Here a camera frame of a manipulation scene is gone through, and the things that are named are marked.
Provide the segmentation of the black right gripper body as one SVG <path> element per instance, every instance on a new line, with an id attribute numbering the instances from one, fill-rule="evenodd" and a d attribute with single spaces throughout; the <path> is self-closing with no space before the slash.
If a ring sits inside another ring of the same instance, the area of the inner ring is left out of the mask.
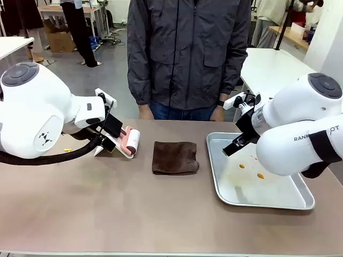
<path id="1" fill-rule="evenodd" d="M 260 135 L 256 132 L 252 125 L 252 115 L 254 113 L 253 109 L 247 111 L 242 117 L 237 121 L 236 126 L 242 132 L 233 143 L 238 147 L 245 147 L 249 143 L 256 144 L 260 138 Z"/>

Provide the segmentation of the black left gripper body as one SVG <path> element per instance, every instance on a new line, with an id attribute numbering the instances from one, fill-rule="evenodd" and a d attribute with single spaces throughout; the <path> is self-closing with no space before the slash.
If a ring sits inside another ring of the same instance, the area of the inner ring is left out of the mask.
<path id="1" fill-rule="evenodd" d="M 113 138 L 118 138 L 122 132 L 123 123 L 115 118 L 113 115 L 108 115 L 103 122 L 103 129 L 109 133 Z"/>

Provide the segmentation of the pink lint roller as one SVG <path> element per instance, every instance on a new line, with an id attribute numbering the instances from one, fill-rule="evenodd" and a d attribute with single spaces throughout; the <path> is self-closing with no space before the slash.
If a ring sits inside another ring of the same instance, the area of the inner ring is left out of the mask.
<path id="1" fill-rule="evenodd" d="M 138 150 L 140 132 L 131 126 L 122 130 L 120 135 L 120 150 L 127 156 L 134 156 Z"/>

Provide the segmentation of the brown cloth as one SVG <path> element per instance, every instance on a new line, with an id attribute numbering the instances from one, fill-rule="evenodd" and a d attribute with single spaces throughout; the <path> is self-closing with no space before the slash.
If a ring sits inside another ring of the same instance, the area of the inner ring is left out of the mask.
<path id="1" fill-rule="evenodd" d="M 193 142 L 154 142 L 152 173 L 154 175 L 184 176 L 196 174 L 197 145 Z"/>

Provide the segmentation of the person's left forearm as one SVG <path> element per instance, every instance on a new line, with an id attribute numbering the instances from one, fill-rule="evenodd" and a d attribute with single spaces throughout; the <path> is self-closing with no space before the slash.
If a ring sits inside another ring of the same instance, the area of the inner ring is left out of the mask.
<path id="1" fill-rule="evenodd" d="M 220 93 L 229 95 L 241 76 L 243 63 L 247 58 L 247 47 L 227 48 L 226 59 L 223 64 Z"/>

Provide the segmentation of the person's right forearm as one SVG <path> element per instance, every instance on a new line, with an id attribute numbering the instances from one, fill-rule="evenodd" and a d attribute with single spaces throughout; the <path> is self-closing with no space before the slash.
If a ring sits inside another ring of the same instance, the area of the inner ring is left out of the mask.
<path id="1" fill-rule="evenodd" d="M 150 66 L 136 59 L 128 61 L 129 90 L 138 105 L 147 105 L 151 98 Z"/>

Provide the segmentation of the person's left hand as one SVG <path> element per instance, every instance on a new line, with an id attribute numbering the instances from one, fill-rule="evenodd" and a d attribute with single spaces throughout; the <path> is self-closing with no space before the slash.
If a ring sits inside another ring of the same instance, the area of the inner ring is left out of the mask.
<path id="1" fill-rule="evenodd" d="M 212 121 L 212 122 L 223 122 L 223 120 L 224 120 L 224 109 L 222 106 L 218 105 L 213 110 L 213 112 L 210 116 L 210 121 Z"/>

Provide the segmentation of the person's right hand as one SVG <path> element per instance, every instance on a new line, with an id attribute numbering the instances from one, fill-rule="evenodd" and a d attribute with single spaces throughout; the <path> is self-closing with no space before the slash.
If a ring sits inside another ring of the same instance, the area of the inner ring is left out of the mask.
<path id="1" fill-rule="evenodd" d="M 154 119 L 153 113 L 148 104 L 138 105 L 140 119 Z"/>

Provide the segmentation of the white lint roller stand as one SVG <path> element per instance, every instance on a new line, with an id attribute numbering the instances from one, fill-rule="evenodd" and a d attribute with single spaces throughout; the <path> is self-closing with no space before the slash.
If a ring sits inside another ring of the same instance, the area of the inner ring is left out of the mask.
<path id="1" fill-rule="evenodd" d="M 104 139 L 111 139 L 115 144 L 116 144 L 116 147 L 114 150 L 118 150 L 123 156 L 125 156 L 126 158 L 128 159 L 132 159 L 134 154 L 131 153 L 130 150 L 128 150 L 126 147 L 122 147 L 122 139 L 121 137 L 119 138 L 113 138 L 110 134 L 106 133 L 105 135 L 102 135 L 102 139 L 100 141 L 100 144 L 96 147 L 95 149 L 95 152 L 94 152 L 94 155 L 93 156 L 97 156 L 99 155 L 103 150 L 105 150 L 103 147 L 102 147 L 102 141 Z"/>

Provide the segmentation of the silver metal tray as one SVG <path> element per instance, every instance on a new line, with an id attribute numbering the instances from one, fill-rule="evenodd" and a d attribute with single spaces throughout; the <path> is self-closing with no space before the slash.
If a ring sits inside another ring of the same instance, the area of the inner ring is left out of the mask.
<path id="1" fill-rule="evenodd" d="M 299 174 L 282 177 L 265 170 L 256 146 L 226 156 L 223 149 L 238 133 L 212 132 L 206 143 L 217 196 L 228 205 L 292 210 L 312 210 L 315 198 Z"/>

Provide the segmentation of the blue jeans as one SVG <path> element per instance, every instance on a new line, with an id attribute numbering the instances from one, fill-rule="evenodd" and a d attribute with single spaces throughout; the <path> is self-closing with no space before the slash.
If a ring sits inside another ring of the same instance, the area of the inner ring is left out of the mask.
<path id="1" fill-rule="evenodd" d="M 209 121 L 216 105 L 207 108 L 198 108 L 192 110 L 181 110 L 164 106 L 156 101 L 150 103 L 150 110 L 154 119 L 159 120 L 195 120 Z"/>

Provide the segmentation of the large white table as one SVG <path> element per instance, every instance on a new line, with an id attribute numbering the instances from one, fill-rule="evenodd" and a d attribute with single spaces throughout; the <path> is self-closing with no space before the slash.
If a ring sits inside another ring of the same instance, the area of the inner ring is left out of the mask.
<path id="1" fill-rule="evenodd" d="M 248 48 L 238 92 L 261 93 L 263 101 L 273 97 L 300 76 L 315 70 L 284 50 Z"/>

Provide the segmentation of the blue plastic bag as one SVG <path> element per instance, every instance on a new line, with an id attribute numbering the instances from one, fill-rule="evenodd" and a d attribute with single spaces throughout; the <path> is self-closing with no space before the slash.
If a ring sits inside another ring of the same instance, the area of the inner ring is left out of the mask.
<path id="1" fill-rule="evenodd" d="M 92 50 L 96 51 L 100 47 L 100 45 L 102 45 L 102 40 L 100 37 L 91 36 L 90 37 L 90 43 L 91 43 Z"/>

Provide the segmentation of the person in grey jacket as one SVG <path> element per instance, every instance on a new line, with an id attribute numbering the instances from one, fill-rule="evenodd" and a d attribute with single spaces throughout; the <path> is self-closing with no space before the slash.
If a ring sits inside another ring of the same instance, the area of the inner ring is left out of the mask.
<path id="1" fill-rule="evenodd" d="M 250 0 L 130 0 L 128 61 L 150 66 L 149 103 L 216 104 L 227 48 L 247 47 L 250 20 Z"/>

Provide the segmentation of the bystander in black trousers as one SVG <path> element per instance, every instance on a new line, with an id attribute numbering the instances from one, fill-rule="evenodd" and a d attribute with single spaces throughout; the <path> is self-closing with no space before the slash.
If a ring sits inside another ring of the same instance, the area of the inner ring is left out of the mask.
<path id="1" fill-rule="evenodd" d="M 95 60 L 88 36 L 82 0 L 59 0 L 69 31 L 77 51 L 83 58 L 83 65 L 96 67 L 101 63 Z"/>

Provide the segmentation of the wooden workbench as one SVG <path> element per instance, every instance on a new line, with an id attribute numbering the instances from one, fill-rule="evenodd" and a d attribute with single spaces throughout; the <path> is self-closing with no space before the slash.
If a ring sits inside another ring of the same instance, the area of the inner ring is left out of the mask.
<path id="1" fill-rule="evenodd" d="M 303 36 L 292 33 L 290 31 L 290 28 L 291 27 L 286 27 L 286 31 L 282 39 L 280 49 L 286 49 L 287 47 L 291 47 L 297 50 L 303 50 L 307 52 L 307 50 L 309 49 L 309 44 L 302 39 Z"/>

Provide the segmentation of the brown cardboard box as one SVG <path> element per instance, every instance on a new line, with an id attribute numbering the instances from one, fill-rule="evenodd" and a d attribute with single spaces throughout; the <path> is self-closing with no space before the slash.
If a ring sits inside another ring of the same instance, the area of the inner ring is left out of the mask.
<path id="1" fill-rule="evenodd" d="M 50 19 L 43 21 L 44 30 L 52 52 L 73 52 L 75 44 L 68 28 L 57 28 Z"/>

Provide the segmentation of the black slanted pole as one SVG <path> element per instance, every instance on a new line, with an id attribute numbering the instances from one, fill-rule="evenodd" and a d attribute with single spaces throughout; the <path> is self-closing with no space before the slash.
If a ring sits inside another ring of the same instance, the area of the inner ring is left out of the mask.
<path id="1" fill-rule="evenodd" d="M 289 7 L 286 9 L 286 11 L 287 11 L 286 19 L 283 23 L 282 30 L 281 30 L 281 33 L 279 34 L 279 39 L 278 39 L 277 45 L 275 47 L 275 50 L 277 50 L 277 51 L 280 50 L 280 46 L 281 46 L 282 39 L 283 39 L 285 31 L 286 31 L 287 24 L 291 20 L 293 6 L 294 6 L 294 0 L 291 0 Z"/>

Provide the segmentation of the small white box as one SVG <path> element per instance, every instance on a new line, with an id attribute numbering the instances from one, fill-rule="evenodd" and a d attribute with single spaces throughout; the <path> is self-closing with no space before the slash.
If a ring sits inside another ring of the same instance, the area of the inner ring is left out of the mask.
<path id="1" fill-rule="evenodd" d="M 290 31 L 292 33 L 295 33 L 295 34 L 298 34 L 298 35 L 302 36 L 304 31 L 305 31 L 305 28 L 300 26 L 298 23 L 293 22 L 292 25 L 291 25 Z"/>

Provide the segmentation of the bystander in beige coat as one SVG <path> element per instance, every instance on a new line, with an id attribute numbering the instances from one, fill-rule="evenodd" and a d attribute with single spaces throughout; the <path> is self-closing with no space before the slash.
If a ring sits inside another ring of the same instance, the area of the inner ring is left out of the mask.
<path id="1" fill-rule="evenodd" d="M 290 0 L 259 0 L 257 21 L 251 44 L 255 48 L 273 48 L 277 35 L 270 26 L 280 26 Z"/>

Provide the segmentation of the dark drink bottles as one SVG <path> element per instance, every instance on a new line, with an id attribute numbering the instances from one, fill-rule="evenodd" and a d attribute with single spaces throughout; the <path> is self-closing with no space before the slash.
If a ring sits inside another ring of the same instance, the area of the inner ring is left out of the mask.
<path id="1" fill-rule="evenodd" d="M 318 25 L 318 23 L 306 23 L 305 24 L 302 39 L 306 43 L 310 44 L 310 42 L 314 36 L 314 33 L 316 31 L 317 25 Z"/>

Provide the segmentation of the wooden background desk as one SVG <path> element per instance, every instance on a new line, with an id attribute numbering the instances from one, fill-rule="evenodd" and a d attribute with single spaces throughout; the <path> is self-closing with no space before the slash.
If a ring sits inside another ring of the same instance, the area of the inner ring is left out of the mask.
<path id="1" fill-rule="evenodd" d="M 83 7 L 83 10 L 85 18 L 91 22 L 92 35 L 102 39 L 109 36 L 106 9 L 104 7 Z M 57 4 L 39 6 L 38 11 L 41 17 L 64 17 L 62 8 Z"/>

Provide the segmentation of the bystander in red top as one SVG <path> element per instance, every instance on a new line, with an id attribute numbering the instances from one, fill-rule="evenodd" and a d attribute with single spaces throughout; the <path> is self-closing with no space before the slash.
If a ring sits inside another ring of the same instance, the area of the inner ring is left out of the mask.
<path id="1" fill-rule="evenodd" d="M 302 4 L 310 6 L 319 6 L 322 7 L 324 5 L 324 0 L 299 0 Z M 290 23 L 297 23 L 300 26 L 304 26 L 306 23 L 306 14 L 305 11 L 292 11 Z"/>

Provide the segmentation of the small white side table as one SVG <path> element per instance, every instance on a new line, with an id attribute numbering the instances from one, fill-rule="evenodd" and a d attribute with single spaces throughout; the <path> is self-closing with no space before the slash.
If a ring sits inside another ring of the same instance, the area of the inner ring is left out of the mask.
<path id="1" fill-rule="evenodd" d="M 0 60 L 34 42 L 33 37 L 5 36 L 0 37 Z"/>

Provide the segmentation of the bystander in dark skirt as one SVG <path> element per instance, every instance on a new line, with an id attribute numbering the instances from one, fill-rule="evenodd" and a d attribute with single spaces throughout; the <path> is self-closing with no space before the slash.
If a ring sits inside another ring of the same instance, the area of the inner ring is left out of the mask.
<path id="1" fill-rule="evenodd" d="M 1 0 L 3 11 L 0 12 L 7 36 L 33 37 L 30 49 L 32 60 L 41 63 L 39 56 L 43 47 L 39 35 L 43 22 L 35 0 Z"/>

